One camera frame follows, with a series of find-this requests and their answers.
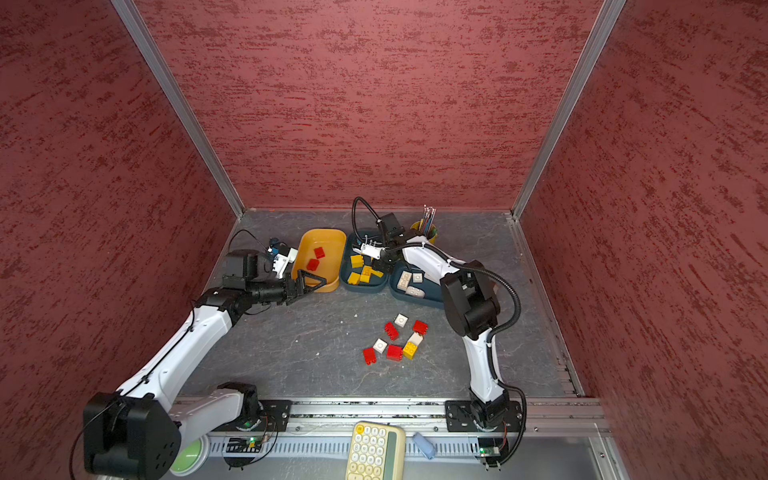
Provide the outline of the white long lego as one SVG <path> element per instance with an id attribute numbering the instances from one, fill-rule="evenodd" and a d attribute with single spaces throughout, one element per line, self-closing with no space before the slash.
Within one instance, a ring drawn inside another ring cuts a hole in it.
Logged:
<path id="1" fill-rule="evenodd" d="M 423 290 L 415 288 L 415 287 L 412 287 L 412 286 L 408 286 L 406 288 L 405 294 L 410 296 L 410 297 L 414 297 L 414 298 L 424 298 L 425 297 L 425 292 Z"/>
<path id="2" fill-rule="evenodd" d="M 403 271 L 398 279 L 397 289 L 406 291 L 410 286 L 411 279 L 412 273 L 409 271 Z"/>

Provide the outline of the yellow rectangular bin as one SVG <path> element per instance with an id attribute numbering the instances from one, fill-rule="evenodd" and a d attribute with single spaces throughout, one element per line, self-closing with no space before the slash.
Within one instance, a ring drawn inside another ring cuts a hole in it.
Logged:
<path id="1" fill-rule="evenodd" d="M 311 229 L 301 238 L 298 255 L 294 262 L 291 276 L 296 279 L 296 272 L 300 269 L 307 270 L 307 264 L 311 259 L 316 259 L 314 249 L 322 247 L 326 256 L 317 259 L 320 264 L 316 271 L 308 271 L 327 279 L 327 284 L 318 293 L 330 293 L 335 291 L 340 284 L 339 271 L 342 263 L 342 255 L 346 241 L 346 234 L 338 229 Z"/>

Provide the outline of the white long lego bottom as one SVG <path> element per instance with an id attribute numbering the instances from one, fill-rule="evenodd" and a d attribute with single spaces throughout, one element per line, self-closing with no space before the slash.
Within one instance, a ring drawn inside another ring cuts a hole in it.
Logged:
<path id="1" fill-rule="evenodd" d="M 410 296 L 410 297 L 414 297 L 414 298 L 424 298 L 425 297 L 425 292 L 423 290 L 415 288 L 415 287 L 412 287 L 412 286 L 408 286 L 406 288 L 405 294 Z"/>

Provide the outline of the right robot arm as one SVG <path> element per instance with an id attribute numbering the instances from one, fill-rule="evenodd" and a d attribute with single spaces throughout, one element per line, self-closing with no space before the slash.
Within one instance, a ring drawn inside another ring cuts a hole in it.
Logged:
<path id="1" fill-rule="evenodd" d="M 463 341 L 470 370 L 470 412 L 483 430 L 502 423 L 511 411 L 512 387 L 498 372 L 496 336 L 519 320 L 522 306 L 512 285 L 478 261 L 459 260 L 423 236 L 406 242 L 361 247 L 381 264 L 402 260 L 440 285 L 446 319 Z"/>

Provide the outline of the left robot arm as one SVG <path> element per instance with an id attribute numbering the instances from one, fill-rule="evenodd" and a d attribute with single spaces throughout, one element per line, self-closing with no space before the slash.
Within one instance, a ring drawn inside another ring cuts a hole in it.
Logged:
<path id="1" fill-rule="evenodd" d="M 197 299 L 188 318 L 136 374 L 112 393 L 97 393 L 83 410 L 83 463 L 94 475 L 160 479 L 178 454 L 229 423 L 246 431 L 267 418 L 255 386 L 226 382 L 192 405 L 174 403 L 215 344 L 255 305 L 290 305 L 326 279 L 287 271 L 297 256 L 240 249 L 228 253 L 218 285 Z"/>

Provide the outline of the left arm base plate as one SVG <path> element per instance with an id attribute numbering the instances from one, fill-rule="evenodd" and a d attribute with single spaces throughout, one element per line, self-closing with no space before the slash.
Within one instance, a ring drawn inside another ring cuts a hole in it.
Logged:
<path id="1" fill-rule="evenodd" d="M 284 432 L 292 406 L 290 400 L 249 400 L 234 421 L 235 428 L 244 432 Z"/>

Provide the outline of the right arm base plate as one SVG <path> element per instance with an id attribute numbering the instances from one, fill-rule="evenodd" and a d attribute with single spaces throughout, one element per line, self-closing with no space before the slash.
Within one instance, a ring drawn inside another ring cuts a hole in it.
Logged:
<path id="1" fill-rule="evenodd" d="M 502 433 L 504 428 L 507 428 L 508 432 L 519 432 L 521 428 L 523 414 L 521 404 L 518 401 L 511 400 L 502 420 L 498 420 L 494 425 L 487 427 L 481 427 L 475 420 L 469 400 L 448 400 L 444 406 L 446 428 L 450 433 Z"/>

